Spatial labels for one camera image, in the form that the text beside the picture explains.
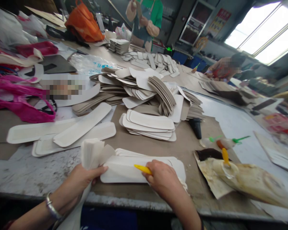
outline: poster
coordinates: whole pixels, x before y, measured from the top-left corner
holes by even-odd
[[[212,36],[215,38],[217,34],[220,32],[220,30],[223,28],[225,23],[230,18],[231,13],[229,13],[227,10],[221,8],[215,16],[214,20],[212,21],[211,25],[209,26],[208,32],[212,34]]]

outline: yellow plastic tool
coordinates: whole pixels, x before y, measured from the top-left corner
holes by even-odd
[[[227,164],[228,166],[230,166],[228,153],[227,153],[227,150],[225,148],[222,148],[222,157],[223,157],[224,163]]]
[[[148,167],[141,166],[141,165],[134,165],[137,169],[141,170],[144,173],[147,173],[149,175],[152,175],[151,170]]]

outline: silver bracelet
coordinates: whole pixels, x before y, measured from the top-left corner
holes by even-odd
[[[58,213],[58,211],[56,211],[56,209],[53,207],[52,205],[52,201],[49,199],[49,195],[51,194],[48,193],[47,197],[46,197],[46,206],[50,212],[50,214],[56,218],[58,221],[62,221],[64,219],[64,216],[62,216],[61,214]]]

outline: window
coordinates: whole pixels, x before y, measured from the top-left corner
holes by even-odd
[[[251,8],[225,43],[273,64],[288,53],[288,1]]]

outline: orange tote bag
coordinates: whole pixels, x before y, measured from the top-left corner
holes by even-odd
[[[105,36],[101,33],[93,14],[87,9],[86,5],[80,0],[76,8],[70,13],[65,26],[72,26],[86,42],[98,42],[104,40]]]

